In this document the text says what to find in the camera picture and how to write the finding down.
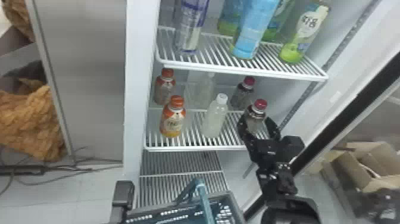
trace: plastic bottle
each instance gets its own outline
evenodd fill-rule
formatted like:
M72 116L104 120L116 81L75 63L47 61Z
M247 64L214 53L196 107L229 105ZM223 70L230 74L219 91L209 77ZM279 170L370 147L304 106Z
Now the plastic bottle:
M183 55L196 53L197 44L207 14L209 0L176 0L174 23L175 34L173 46L176 52Z
M172 92L175 90L173 69L162 69L154 84L154 102L166 105L170 102Z
M195 106L196 108L207 108L214 98L215 91L215 73L207 73L203 76L195 88Z
M226 0L218 19L218 31L222 35L233 36L238 28L243 5L246 0Z
M262 36L263 41L273 41L275 39L276 34L283 27L294 6L295 0L279 1L279 5L275 11L274 17L271 19L267 30L265 30L264 36Z
M279 0L248 0L245 3L239 27L230 44L230 52L235 57L254 57L278 3Z
M288 63L299 62L311 45L330 11L323 1L314 0L305 7L300 16L296 33L280 51L279 57Z
M254 83L255 79L253 77L246 76L245 80L237 85L230 99L230 105L234 109L243 110L250 103L250 97L254 92Z
M208 107L202 126L203 135L207 138L216 138L220 135L225 116L228 113L227 101L228 96L226 94L218 94Z
M180 135L186 110L183 108L184 100L181 96L173 95L169 104L165 105L161 114L160 132L167 138Z
M247 107L244 116L249 132L256 133L262 128L266 117L265 108L267 108L267 102L263 99L258 99L254 102L254 105Z

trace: robotic arm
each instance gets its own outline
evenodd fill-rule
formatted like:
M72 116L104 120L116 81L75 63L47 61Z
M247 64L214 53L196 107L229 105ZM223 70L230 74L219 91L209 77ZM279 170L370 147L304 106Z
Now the robotic arm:
M277 125L270 118L265 125L271 139L257 139L248 132L244 116L237 123L250 159L259 167L256 175L268 207L261 223L321 223L315 202L296 196L298 190L290 171L289 162L304 149L303 141L298 136L281 139Z

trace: juice bottle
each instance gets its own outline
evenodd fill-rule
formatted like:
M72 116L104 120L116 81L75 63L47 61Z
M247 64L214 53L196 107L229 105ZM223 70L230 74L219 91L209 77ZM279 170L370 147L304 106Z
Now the juice bottle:
M169 104L165 105L161 114L160 132L167 138L175 138L182 131L186 110L181 96L173 95Z
M246 76L242 83L239 83L235 89L235 92L230 99L230 105L234 109L243 110L250 102L250 97L254 93L254 82L255 79L251 76Z
M227 101L228 96L226 94L218 94L208 107L202 126L203 135L207 138L216 138L220 135L225 116L228 113Z
M154 102L159 105L166 105L170 102L172 92L175 89L173 69L162 69L161 75L155 80Z
M230 43L233 56L241 59L251 59L255 56L278 3L279 0L246 1L239 27L233 42Z
M299 62L311 45L329 13L329 6L321 0L313 0L305 7L298 20L296 33L280 51L279 57L288 63Z
M245 0L227 0L218 19L218 31L222 35L233 36L238 28Z
M210 105L210 102L213 100L215 90L214 75L215 73L210 72L199 79L195 88L194 96L194 102L197 108L206 109Z
M263 41L273 41L275 39L276 34L283 27L294 6L295 0L280 0L274 17L271 19L267 30L265 30L264 36L262 36Z
M244 116L249 132L256 133L262 128L263 121L267 117L265 108L267 108L267 102L263 99L258 99L254 102L254 105L247 107Z

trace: refrigerator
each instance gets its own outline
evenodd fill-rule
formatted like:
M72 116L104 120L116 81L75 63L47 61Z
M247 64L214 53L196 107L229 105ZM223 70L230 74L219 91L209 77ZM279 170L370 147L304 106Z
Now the refrigerator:
M70 154L83 144L106 144L103 154L122 158L124 177L136 186L136 207L173 200L197 176L208 192L232 191L248 219L262 208L257 166L236 133L243 111L229 111L220 137L208 139L201 133L207 109L196 108L191 98L205 73L215 73L216 92L229 97L245 76L255 78L254 99L268 102L266 113L282 136L299 136L305 144L291 162L294 175L400 85L400 2L395 0L329 1L326 21L306 57L294 66L277 59L281 43L263 42L253 60L230 56L226 49L232 38L216 29L224 1L210 0L195 59L173 53L174 1L63 2L64 8L84 15L75 18L52 11L60 5L51 1L27 3ZM290 35L307 3L296 1L282 33ZM85 23L79 24L81 18ZM52 19L70 27L62 29ZM152 96L162 68L174 69L176 94L186 102L189 122L176 138L165 138L158 130L163 108ZM79 113L76 101L84 107ZM86 118L93 120L85 124ZM257 137L268 138L267 131Z

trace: blue bottle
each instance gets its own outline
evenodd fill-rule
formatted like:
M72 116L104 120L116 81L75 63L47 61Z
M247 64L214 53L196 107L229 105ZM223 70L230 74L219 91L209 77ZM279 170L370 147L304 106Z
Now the blue bottle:
M279 0L248 0L233 37L230 52L241 59L251 59L274 16Z

